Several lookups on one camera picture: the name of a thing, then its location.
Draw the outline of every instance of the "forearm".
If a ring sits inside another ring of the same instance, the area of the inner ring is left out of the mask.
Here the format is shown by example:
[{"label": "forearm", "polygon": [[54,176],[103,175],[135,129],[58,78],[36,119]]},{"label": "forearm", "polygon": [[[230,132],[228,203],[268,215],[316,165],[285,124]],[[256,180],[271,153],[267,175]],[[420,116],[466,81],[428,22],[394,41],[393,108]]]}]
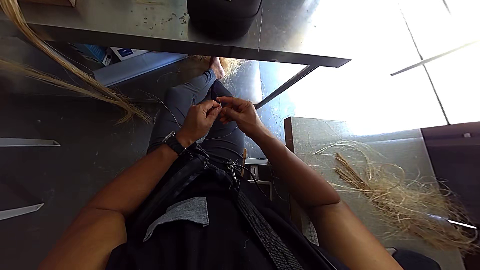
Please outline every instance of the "forearm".
[{"label": "forearm", "polygon": [[104,187],[86,207],[113,210],[127,217],[148,197],[177,158],[170,147],[160,146]]},{"label": "forearm", "polygon": [[254,141],[288,185],[290,194],[304,209],[338,203],[340,197],[325,179],[300,160],[269,132]]},{"label": "forearm", "polygon": [[352,270],[401,270],[344,202],[309,209],[318,242]]}]

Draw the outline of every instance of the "hand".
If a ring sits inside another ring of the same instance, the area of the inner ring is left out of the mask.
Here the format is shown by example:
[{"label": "hand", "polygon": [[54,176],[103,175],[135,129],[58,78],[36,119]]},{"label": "hand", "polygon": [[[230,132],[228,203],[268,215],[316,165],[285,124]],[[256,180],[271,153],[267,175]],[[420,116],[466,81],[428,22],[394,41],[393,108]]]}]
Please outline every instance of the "hand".
[{"label": "hand", "polygon": [[183,128],[177,134],[179,143],[187,148],[205,136],[221,111],[220,104],[214,100],[191,106]]},{"label": "hand", "polygon": [[271,135],[250,101],[232,97],[219,97],[217,100],[224,104],[220,113],[220,121],[223,124],[230,121],[237,122],[239,129],[253,140],[263,135]]}]

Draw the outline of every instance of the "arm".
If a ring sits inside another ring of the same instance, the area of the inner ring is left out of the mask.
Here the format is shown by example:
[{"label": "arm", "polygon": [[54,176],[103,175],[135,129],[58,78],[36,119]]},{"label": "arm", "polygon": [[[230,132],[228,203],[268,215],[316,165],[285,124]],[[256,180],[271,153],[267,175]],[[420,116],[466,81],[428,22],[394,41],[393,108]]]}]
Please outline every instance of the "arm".
[{"label": "arm", "polygon": [[[192,106],[177,139],[188,147],[208,133],[221,108]],[[125,218],[150,195],[178,158],[167,145],[136,162],[98,192],[64,232],[39,269],[105,269],[111,251],[127,241]]]},{"label": "arm", "polygon": [[251,102],[227,97],[218,101],[226,103],[220,120],[237,122],[258,144],[309,215],[323,248],[352,270],[402,269],[330,184],[272,136]]}]

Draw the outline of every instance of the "left hand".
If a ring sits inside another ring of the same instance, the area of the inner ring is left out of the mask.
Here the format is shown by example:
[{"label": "left hand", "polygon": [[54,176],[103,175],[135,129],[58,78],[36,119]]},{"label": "left hand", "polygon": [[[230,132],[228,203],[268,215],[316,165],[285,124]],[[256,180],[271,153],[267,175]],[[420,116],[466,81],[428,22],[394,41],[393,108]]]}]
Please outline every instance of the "left hand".
[{"label": "left hand", "polygon": [[220,104],[214,100],[191,106],[177,140],[183,147],[189,147],[208,133],[221,111]]}]

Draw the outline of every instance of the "gray patch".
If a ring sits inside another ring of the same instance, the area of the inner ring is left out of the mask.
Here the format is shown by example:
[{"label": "gray patch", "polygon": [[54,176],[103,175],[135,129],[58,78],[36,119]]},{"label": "gray patch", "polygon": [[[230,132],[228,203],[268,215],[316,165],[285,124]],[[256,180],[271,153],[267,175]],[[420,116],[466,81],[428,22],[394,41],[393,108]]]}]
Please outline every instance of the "gray patch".
[{"label": "gray patch", "polygon": [[172,221],[192,221],[204,227],[210,224],[208,220],[207,198],[195,197],[178,202],[167,209],[167,212],[154,221],[147,230],[144,242],[150,239],[158,225]]}]

